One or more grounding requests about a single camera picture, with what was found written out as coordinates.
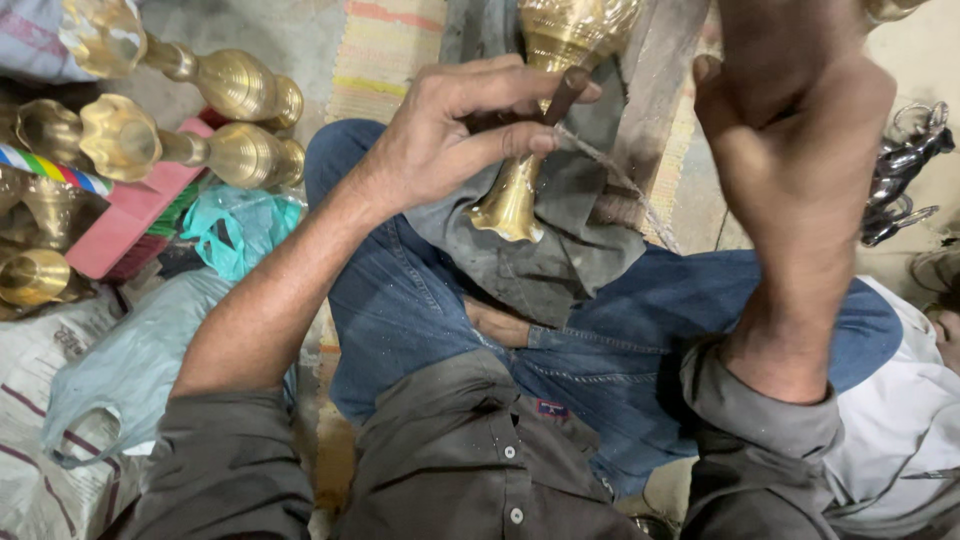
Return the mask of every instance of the teal plastic bag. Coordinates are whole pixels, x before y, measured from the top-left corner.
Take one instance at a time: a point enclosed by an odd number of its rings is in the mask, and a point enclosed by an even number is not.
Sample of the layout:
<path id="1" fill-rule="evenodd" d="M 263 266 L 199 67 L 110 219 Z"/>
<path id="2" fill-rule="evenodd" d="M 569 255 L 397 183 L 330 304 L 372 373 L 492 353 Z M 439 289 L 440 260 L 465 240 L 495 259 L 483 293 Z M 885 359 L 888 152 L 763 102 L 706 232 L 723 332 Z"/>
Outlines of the teal plastic bag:
<path id="1" fill-rule="evenodd" d="M 303 204 L 260 189 L 214 185 L 183 218 L 181 238 L 199 238 L 197 253 L 225 280 L 239 281 L 287 237 Z M 221 241 L 223 220 L 230 244 Z"/>

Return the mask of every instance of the denim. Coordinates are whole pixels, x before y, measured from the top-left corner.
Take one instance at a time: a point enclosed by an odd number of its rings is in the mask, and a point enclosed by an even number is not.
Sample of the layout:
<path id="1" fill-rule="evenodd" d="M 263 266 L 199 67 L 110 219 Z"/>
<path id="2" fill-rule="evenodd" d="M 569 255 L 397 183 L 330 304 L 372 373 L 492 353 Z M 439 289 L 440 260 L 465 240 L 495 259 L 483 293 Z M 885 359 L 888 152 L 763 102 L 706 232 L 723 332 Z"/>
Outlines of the denim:
<path id="1" fill-rule="evenodd" d="M 344 120 L 314 136 L 305 165 L 310 208 L 383 130 L 369 120 Z M 342 351 L 330 397 L 360 425 L 374 413 L 376 396 L 404 376 L 488 349 L 522 393 L 567 406 L 600 434 L 594 474 L 616 497 L 629 495 L 655 467 L 697 454 L 680 362 L 692 342 L 733 328 L 759 277 L 753 251 L 681 257 L 648 245 L 621 278 L 575 307 L 564 328 L 534 326 L 528 348 L 509 350 L 473 328 L 462 298 L 468 283 L 449 257 L 396 215 L 361 243 L 330 290 Z M 853 280 L 831 344 L 836 390 L 868 378 L 901 338 L 893 309 Z"/>

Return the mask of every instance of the floor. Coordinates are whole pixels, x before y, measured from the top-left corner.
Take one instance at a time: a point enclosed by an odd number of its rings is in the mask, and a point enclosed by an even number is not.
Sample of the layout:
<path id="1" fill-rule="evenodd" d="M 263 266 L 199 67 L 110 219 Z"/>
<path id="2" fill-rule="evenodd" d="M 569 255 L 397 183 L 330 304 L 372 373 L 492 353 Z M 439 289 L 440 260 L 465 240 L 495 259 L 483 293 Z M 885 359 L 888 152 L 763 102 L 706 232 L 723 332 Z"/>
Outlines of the floor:
<path id="1" fill-rule="evenodd" d="M 343 0 L 147 0 L 142 6 L 146 29 L 163 40 L 188 43 L 198 53 L 237 47 L 253 53 L 276 72 L 292 77 L 303 91 L 306 108 L 292 136 L 305 144 L 323 124 L 333 88 L 332 74 L 347 14 Z M 931 0 L 906 20 L 874 31 L 867 47 L 874 58 L 898 80 L 897 107 L 914 101 L 945 100 L 960 108 L 960 3 Z M 140 67 L 124 81 L 106 83 L 110 91 L 131 96 L 156 116 L 159 127 L 176 128 L 203 105 L 193 86 L 178 85 L 159 73 Z M 960 128 L 960 117 L 949 122 Z M 913 285 L 905 265 L 916 253 L 938 243 L 944 231 L 960 229 L 960 153 L 933 160 L 907 193 L 919 207 L 939 204 L 942 209 L 926 222 L 910 227 L 874 249 L 858 252 L 858 271 L 875 276 L 904 298 L 922 305 L 928 294 Z M 687 254 L 749 247 L 749 239 L 729 216 L 703 132 L 696 126 L 689 142 L 672 212 L 673 229 Z M 327 513 L 342 503 L 352 454 L 348 428 L 323 400 L 323 380 L 329 380 L 337 357 L 336 337 L 328 312 L 318 316 L 304 344 L 300 367 L 300 441 L 305 449 L 320 448 L 316 468 L 318 503 Z M 317 350 L 316 344 L 324 347 Z M 321 426 L 318 438 L 313 426 Z M 305 455 L 318 453 L 305 452 Z M 316 460 L 307 459 L 314 471 Z M 331 467 L 346 463 L 347 467 Z M 626 501 L 625 511 L 648 504 L 674 520 L 685 513 L 691 460 L 668 465 L 655 473 L 645 501 Z M 312 525 L 323 538 L 325 520 Z"/>

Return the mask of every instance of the fingernail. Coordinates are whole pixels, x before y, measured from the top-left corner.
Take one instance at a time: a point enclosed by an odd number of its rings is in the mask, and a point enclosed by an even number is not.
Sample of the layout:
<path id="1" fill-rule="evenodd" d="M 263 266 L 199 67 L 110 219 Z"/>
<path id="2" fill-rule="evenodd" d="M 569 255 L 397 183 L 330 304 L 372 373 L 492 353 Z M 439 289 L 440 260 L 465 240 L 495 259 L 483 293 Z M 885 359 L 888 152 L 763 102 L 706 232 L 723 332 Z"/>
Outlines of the fingernail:
<path id="1" fill-rule="evenodd" d="M 530 151 L 535 154 L 546 154 L 557 149 L 557 137 L 553 133 L 538 134 L 530 137 Z"/>

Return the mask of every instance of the rolled-up sleeve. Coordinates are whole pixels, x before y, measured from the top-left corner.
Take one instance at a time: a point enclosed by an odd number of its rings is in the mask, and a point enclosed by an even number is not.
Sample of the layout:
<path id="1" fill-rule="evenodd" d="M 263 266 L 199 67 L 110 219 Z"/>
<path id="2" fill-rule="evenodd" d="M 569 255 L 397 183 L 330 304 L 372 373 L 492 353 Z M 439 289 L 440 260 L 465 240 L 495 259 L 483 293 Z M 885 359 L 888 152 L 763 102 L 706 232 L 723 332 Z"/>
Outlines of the rolled-up sleeve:
<path id="1" fill-rule="evenodd" d="M 823 457 L 843 436 L 833 388 L 816 405 L 757 393 L 720 362 L 687 356 L 684 399 L 701 419 L 683 538 L 835 538 Z"/>
<path id="2" fill-rule="evenodd" d="M 125 538 L 309 538 L 310 483 L 276 392 L 176 398 L 157 427 Z"/>

